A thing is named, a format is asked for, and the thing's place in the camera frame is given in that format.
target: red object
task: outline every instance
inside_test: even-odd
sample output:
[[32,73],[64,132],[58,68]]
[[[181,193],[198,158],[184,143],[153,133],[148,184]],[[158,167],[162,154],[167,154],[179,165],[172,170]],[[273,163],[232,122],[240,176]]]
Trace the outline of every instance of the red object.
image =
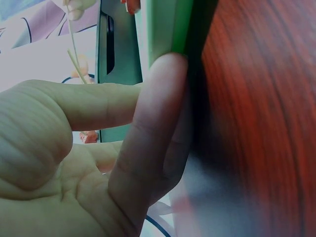
[[134,15],[140,9],[140,0],[121,0],[121,2],[126,4],[127,11],[131,15]]
[[98,141],[98,133],[96,131],[85,131],[80,133],[80,139],[83,143],[97,143]]
[[[189,197],[176,213],[176,231],[189,233],[193,219],[201,236],[313,237],[315,0],[200,2],[187,49],[192,64],[203,49],[192,80],[193,89],[207,89],[193,93],[201,155],[183,176]],[[212,16],[212,2],[208,27],[202,16]]]

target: blurry background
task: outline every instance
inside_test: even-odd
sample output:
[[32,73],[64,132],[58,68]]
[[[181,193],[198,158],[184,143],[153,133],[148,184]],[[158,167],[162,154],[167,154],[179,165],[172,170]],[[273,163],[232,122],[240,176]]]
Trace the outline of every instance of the blurry background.
[[0,22],[45,0],[0,0]]

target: blue line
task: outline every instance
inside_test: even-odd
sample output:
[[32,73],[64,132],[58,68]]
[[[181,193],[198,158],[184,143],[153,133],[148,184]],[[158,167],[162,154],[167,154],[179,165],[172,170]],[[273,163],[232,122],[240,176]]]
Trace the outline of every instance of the blue line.
[[84,28],[84,29],[82,29],[82,30],[79,30],[77,33],[81,32],[81,31],[85,31],[85,30],[87,30],[87,29],[90,29],[90,28],[92,28],[92,27],[94,27],[94,26],[97,26],[97,25],[89,26],[89,27],[87,27],[87,28]]
[[26,22],[26,24],[27,24],[27,26],[28,26],[29,34],[30,34],[30,43],[32,43],[32,35],[31,35],[30,25],[29,25],[28,21],[27,21],[24,17],[22,17],[22,19],[25,20],[25,22]]
[[160,230],[160,232],[165,236],[165,237],[171,237],[170,234],[168,234],[168,232],[161,226],[158,224],[157,221],[155,221],[153,218],[151,218],[150,216],[146,215],[145,218],[147,221],[149,221],[150,223],[152,223],[158,230]]

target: finger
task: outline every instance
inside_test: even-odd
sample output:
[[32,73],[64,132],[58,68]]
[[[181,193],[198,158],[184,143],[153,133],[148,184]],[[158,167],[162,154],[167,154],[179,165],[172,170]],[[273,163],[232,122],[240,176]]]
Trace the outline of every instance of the finger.
[[88,152],[95,162],[95,165],[102,173],[109,172],[113,169],[114,164],[119,156],[122,141],[109,143],[94,143],[80,145],[81,149]]
[[68,10],[74,11],[74,10],[83,10],[83,4],[81,0],[71,0],[68,4]]
[[187,89],[180,118],[165,156],[163,174],[152,194],[151,204],[162,198],[180,181],[191,147],[192,127],[190,93]]
[[140,0],[126,0],[126,8],[130,14],[135,14],[140,9]]
[[179,118],[187,61],[178,54],[159,58],[143,85],[133,122],[109,180],[109,194],[140,231],[164,157]]
[[82,17],[83,13],[84,11],[80,9],[72,10],[69,12],[69,20],[77,21]]
[[90,131],[131,123],[140,85],[114,83],[72,85],[29,81],[62,109],[73,131]]

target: white surface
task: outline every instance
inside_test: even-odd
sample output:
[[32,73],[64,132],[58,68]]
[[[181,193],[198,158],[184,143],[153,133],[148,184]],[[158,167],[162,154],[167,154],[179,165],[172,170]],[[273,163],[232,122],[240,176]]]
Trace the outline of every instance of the white surface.
[[[88,59],[89,73],[95,72],[96,27],[74,34],[78,54]],[[61,83],[74,68],[67,54],[69,35],[24,45],[0,54],[0,92],[31,79]]]

